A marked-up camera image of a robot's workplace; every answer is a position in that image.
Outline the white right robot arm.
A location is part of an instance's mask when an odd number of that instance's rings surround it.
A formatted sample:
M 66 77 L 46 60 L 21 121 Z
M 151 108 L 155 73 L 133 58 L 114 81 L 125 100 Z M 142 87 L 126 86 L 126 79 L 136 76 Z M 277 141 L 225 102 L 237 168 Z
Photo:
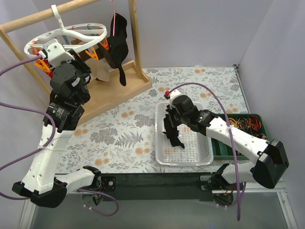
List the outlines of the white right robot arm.
M 242 165 L 222 165 L 206 182 L 208 186 L 225 190 L 232 184 L 257 182 L 265 188 L 275 188 L 289 167 L 281 141 L 268 141 L 231 126 L 217 114 L 206 109 L 199 110 L 188 96 L 179 91 L 166 92 L 165 98 L 169 104 L 163 119 L 164 134 L 173 147 L 185 148 L 179 139 L 178 126 L 186 125 L 192 131 L 222 142 L 249 159 L 248 163 Z

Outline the white round clip hanger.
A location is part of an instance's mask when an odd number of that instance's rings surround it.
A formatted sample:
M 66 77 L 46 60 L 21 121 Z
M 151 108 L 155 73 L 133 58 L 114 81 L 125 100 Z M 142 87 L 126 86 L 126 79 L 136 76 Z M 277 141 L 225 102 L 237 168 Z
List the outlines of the white round clip hanger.
M 63 48 L 68 51 L 82 52 L 99 42 L 107 36 L 107 28 L 103 24 L 89 23 L 64 26 L 59 8 L 51 5 L 54 17 L 57 19 L 59 28 L 46 32 L 31 39 L 23 48 L 28 57 L 36 55 L 36 51 L 47 49 L 47 43 L 53 39 L 59 40 Z

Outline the black sock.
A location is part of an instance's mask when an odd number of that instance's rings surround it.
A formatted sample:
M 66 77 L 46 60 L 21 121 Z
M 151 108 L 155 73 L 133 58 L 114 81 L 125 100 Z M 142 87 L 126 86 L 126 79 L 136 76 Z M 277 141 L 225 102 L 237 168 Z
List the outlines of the black sock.
M 180 146 L 182 149 L 185 149 L 184 144 L 178 138 L 179 130 L 177 129 L 177 127 L 172 126 L 170 117 L 168 114 L 165 115 L 165 118 L 163 119 L 163 124 L 164 124 L 164 128 L 165 128 L 165 131 L 163 131 L 163 134 L 165 134 L 166 137 L 170 140 L 171 146 L 172 147 Z

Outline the cream brown striped sock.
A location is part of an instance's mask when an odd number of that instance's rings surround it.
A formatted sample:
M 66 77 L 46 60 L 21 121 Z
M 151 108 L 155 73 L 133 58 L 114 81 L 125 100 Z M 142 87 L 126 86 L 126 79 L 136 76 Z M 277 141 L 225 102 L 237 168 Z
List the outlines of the cream brown striped sock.
M 91 78 L 92 80 L 98 80 L 102 82 L 110 81 L 110 66 L 105 58 L 102 58 L 98 61 L 90 58 L 85 61 L 85 63 L 91 69 Z

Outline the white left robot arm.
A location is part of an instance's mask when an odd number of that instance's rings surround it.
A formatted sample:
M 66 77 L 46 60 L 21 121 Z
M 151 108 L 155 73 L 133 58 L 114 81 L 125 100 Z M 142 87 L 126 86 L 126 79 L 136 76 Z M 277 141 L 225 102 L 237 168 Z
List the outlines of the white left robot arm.
M 91 79 L 89 66 L 74 50 L 68 53 L 69 59 L 60 61 L 53 70 L 38 153 L 22 181 L 12 186 L 13 192 L 39 207 L 56 208 L 67 193 L 83 187 L 96 191 L 102 184 L 101 172 L 92 166 L 67 175 L 55 174 L 65 146 L 84 113 L 83 105 L 91 98 L 87 87 Z

